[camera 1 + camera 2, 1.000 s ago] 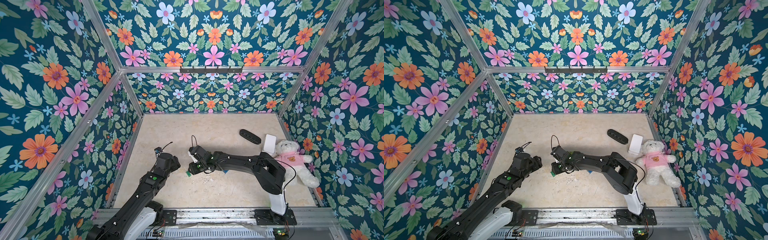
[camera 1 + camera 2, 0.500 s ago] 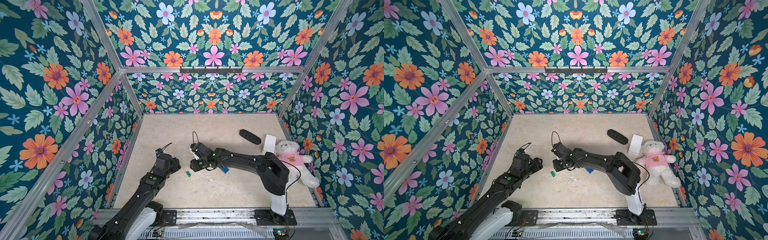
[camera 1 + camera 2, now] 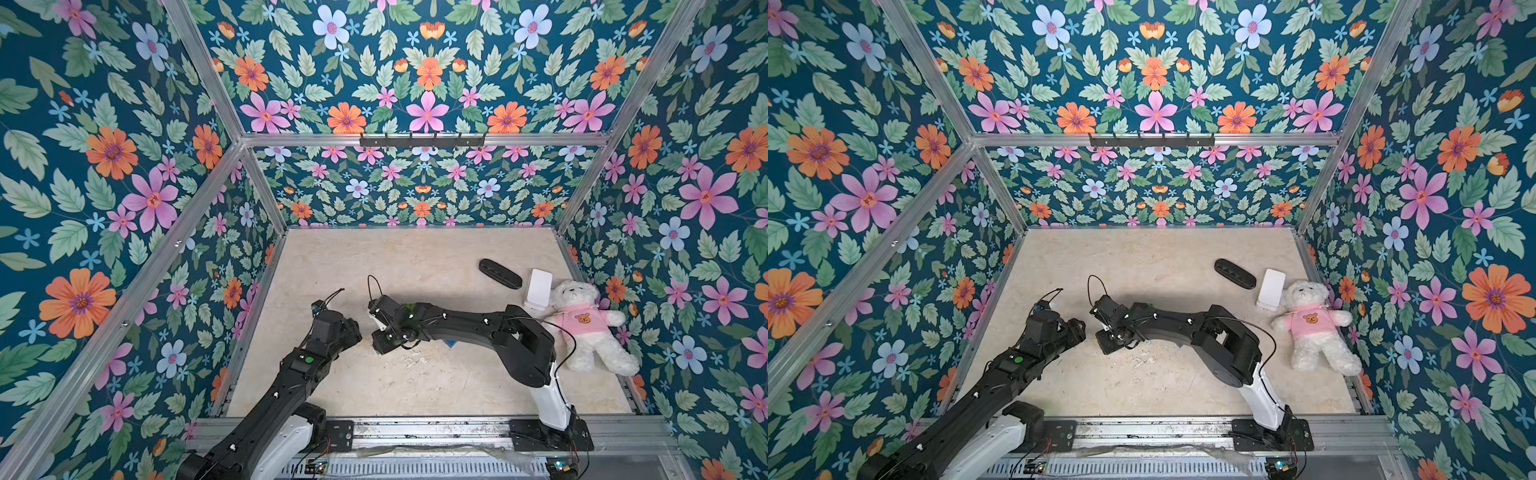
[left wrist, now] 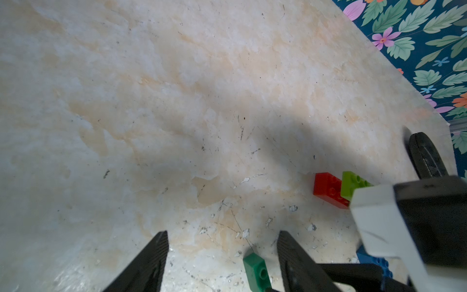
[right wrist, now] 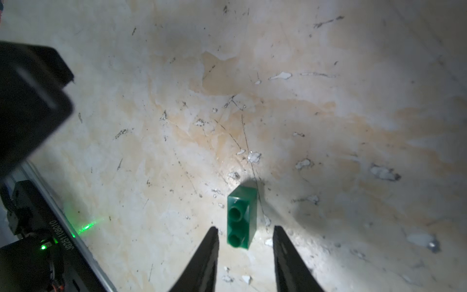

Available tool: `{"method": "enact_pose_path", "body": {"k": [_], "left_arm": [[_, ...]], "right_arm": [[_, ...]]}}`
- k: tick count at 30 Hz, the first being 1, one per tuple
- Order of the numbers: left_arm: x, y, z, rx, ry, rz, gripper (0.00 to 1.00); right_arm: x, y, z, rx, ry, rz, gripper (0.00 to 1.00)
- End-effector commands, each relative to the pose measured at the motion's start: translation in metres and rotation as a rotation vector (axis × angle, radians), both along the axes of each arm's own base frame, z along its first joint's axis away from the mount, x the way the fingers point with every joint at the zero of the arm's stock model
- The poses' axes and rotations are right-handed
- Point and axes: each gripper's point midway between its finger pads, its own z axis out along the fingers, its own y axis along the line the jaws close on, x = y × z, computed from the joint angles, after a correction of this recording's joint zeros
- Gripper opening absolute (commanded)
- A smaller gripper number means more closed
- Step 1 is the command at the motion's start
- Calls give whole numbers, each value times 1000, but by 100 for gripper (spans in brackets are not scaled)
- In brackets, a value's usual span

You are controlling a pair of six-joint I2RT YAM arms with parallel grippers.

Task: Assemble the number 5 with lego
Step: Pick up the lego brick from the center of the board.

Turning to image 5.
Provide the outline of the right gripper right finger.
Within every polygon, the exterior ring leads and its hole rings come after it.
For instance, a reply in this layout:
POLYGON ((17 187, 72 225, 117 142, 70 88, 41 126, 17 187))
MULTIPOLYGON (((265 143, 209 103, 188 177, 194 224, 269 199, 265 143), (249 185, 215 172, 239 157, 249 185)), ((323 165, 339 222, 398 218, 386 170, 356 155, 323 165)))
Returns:
POLYGON ((324 292, 281 226, 274 227, 273 250, 278 292, 324 292))

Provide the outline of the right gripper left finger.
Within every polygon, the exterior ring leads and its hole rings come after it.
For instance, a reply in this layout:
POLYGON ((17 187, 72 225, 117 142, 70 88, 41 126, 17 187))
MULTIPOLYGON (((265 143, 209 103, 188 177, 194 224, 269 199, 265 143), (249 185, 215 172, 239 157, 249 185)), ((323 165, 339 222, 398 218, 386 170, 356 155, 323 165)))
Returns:
POLYGON ((218 229, 212 226, 170 292, 214 292, 219 247, 218 229))

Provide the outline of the small dark green lego brick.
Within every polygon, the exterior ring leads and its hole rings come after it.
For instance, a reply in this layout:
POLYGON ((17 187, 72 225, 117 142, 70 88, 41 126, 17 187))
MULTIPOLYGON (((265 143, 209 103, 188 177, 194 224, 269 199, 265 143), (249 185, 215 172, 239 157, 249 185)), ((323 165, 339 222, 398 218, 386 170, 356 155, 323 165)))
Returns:
POLYGON ((258 191, 238 186, 227 197, 227 243, 233 248, 249 249, 257 230, 258 191))

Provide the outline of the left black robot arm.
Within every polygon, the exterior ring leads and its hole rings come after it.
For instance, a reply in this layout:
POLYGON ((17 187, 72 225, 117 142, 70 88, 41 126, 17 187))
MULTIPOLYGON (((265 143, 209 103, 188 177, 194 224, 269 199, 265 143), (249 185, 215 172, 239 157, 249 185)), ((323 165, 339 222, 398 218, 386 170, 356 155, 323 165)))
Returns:
POLYGON ((1 178, 73 113, 74 74, 52 47, 1 42, 1 178))

